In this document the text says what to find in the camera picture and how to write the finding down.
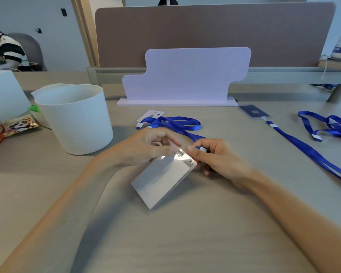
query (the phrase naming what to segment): blue strap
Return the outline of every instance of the blue strap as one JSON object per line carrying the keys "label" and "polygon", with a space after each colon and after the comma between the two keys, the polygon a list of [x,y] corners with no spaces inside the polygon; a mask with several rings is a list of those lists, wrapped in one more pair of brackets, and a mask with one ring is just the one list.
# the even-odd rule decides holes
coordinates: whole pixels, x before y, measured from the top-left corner
{"label": "blue strap", "polygon": [[201,128],[201,123],[192,118],[186,118],[186,117],[159,117],[157,119],[147,117],[141,121],[141,123],[150,123],[148,127],[151,128],[157,128],[157,127],[166,127],[174,132],[177,132],[179,134],[183,134],[185,136],[188,136],[192,139],[193,142],[196,142],[199,139],[205,139],[205,137],[202,137],[200,135],[188,133],[188,131],[194,131],[199,130]]}
{"label": "blue strap", "polygon": [[[327,125],[329,129],[318,129],[313,130],[311,124],[309,123],[309,119],[303,117],[302,115],[313,117]],[[309,134],[313,137],[314,140],[318,142],[322,142],[322,138],[317,135],[319,131],[324,131],[332,136],[341,137],[341,118],[335,115],[328,116],[327,118],[310,111],[299,111],[298,116],[302,119],[305,129],[308,131]]]}
{"label": "blue strap", "polygon": [[341,169],[328,160],[326,160],[318,151],[316,151],[313,147],[307,145],[306,143],[300,141],[299,139],[285,133],[282,131],[276,124],[274,124],[272,121],[266,121],[267,124],[269,124],[272,128],[274,128],[276,131],[278,131],[280,134],[282,134],[286,139],[288,139],[294,146],[296,146],[300,151],[302,151],[305,155],[307,155],[309,158],[311,158],[313,161],[315,161],[318,165],[323,167],[324,169],[331,172],[333,175],[341,179],[341,176],[338,175],[336,172],[341,174]]}

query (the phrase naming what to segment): panda cartoon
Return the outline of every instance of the panda cartoon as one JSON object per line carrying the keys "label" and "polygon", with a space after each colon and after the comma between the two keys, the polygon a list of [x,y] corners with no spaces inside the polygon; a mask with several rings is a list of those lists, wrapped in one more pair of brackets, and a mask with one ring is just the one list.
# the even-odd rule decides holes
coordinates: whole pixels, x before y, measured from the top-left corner
{"label": "panda cartoon", "polygon": [[9,128],[14,130],[16,133],[18,133],[18,132],[22,132],[24,130],[29,129],[30,126],[31,126],[31,119],[23,118],[20,121],[16,122],[15,124],[9,126]]}

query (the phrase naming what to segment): dark blue card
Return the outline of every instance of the dark blue card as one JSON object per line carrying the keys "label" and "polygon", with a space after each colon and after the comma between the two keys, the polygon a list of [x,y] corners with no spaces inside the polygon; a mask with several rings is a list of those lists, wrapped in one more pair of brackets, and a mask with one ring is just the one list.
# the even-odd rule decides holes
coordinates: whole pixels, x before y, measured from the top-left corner
{"label": "dark blue card", "polygon": [[267,113],[260,110],[255,105],[242,105],[239,107],[242,110],[244,110],[250,117],[253,117],[253,118],[260,118],[260,117],[267,117],[268,116]]}

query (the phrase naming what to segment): gray chair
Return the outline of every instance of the gray chair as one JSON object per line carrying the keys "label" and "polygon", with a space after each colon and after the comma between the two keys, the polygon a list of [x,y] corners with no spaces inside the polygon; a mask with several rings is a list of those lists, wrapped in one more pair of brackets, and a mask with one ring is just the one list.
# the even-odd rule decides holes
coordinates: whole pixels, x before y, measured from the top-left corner
{"label": "gray chair", "polygon": [[38,41],[31,35],[26,33],[7,33],[7,36],[18,41],[23,47],[29,62],[38,63],[42,71],[46,72],[47,68],[44,64],[43,53]]}

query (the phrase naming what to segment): wooden tabletop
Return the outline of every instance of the wooden tabletop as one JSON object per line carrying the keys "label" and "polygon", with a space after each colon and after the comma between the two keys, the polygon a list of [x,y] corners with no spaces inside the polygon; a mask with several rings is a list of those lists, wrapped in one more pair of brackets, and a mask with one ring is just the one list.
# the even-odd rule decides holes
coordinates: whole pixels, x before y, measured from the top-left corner
{"label": "wooden tabletop", "polygon": [[[85,72],[15,73],[25,91],[53,83],[89,83]],[[274,123],[341,167],[341,138],[313,141],[300,110],[341,117],[341,103],[310,85],[233,85],[230,95],[254,104]],[[108,147],[136,132],[134,122],[151,107],[116,106],[122,85],[105,85],[113,125]],[[284,137],[237,107],[154,107],[165,116],[196,118],[195,133],[225,138],[255,167],[341,225],[341,181],[326,173]],[[317,128],[318,123],[312,120]],[[46,128],[0,145],[0,265],[56,202],[95,154],[66,153]],[[118,172],[109,182],[82,239],[73,273],[316,272],[268,210],[229,181],[194,170],[155,210],[129,184],[142,167]]]}

